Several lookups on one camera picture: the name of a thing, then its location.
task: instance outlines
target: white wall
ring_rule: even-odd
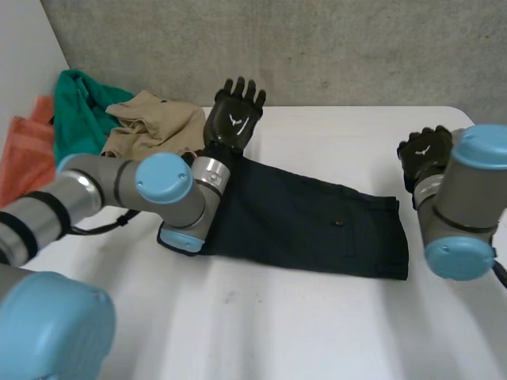
[[[38,0],[0,0],[0,149],[15,115],[30,116],[68,68]]]

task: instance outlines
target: black cable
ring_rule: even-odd
[[[507,288],[507,271],[505,270],[504,266],[496,260],[494,261],[493,272],[496,275],[498,281],[500,281],[501,284]]]
[[[125,226],[138,213],[140,213],[140,211],[128,210],[125,214],[121,215],[115,222],[110,223],[110,224],[105,224],[103,226],[95,227],[95,228],[92,228],[91,230],[83,230],[79,227],[72,226],[71,230],[68,232],[68,234],[69,235],[80,235],[80,236],[105,234],[106,232],[112,231],[117,227]]]

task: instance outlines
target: fabric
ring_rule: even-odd
[[[234,167],[199,254],[352,276],[408,276],[396,198],[368,196],[246,158]]]
[[[116,116],[103,155],[141,161],[157,152],[183,154],[204,146],[204,111],[191,103],[168,101],[142,91],[131,101],[110,105],[106,112]]]
[[[0,161],[0,207],[55,177],[54,111],[53,98],[40,97],[30,119],[15,116],[11,121]]]
[[[119,125],[105,110],[130,99],[131,93],[101,85],[79,70],[62,71],[55,89],[56,164],[69,154],[100,154],[106,135]]]

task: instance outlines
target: light blue joint cap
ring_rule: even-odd
[[[466,236],[443,237],[425,249],[428,266],[445,279],[467,281],[485,275],[494,264],[491,245]]]
[[[179,202],[189,194],[192,185],[192,170],[180,156],[169,152],[153,154],[135,172],[135,188],[152,203]]]
[[[62,171],[65,170],[65,166],[67,166],[67,164],[69,162],[71,162],[71,160],[77,156],[81,156],[83,154],[86,154],[86,153],[74,153],[74,154],[69,154],[68,156],[66,156],[62,161],[60,161],[60,163],[58,164],[58,167],[56,168],[56,172],[57,173],[61,173]]]
[[[172,230],[160,230],[160,239],[167,245],[196,253],[203,247],[204,240]]]
[[[25,277],[0,303],[0,378],[91,380],[116,329],[101,289],[52,272]]]
[[[507,126],[479,124],[468,128],[452,156],[472,168],[507,170]]]

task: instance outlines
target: beige pants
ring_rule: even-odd
[[[112,104],[106,112],[120,121],[102,154],[141,161],[158,152],[183,154],[204,147],[204,111],[191,103],[167,101],[141,91],[132,100]]]

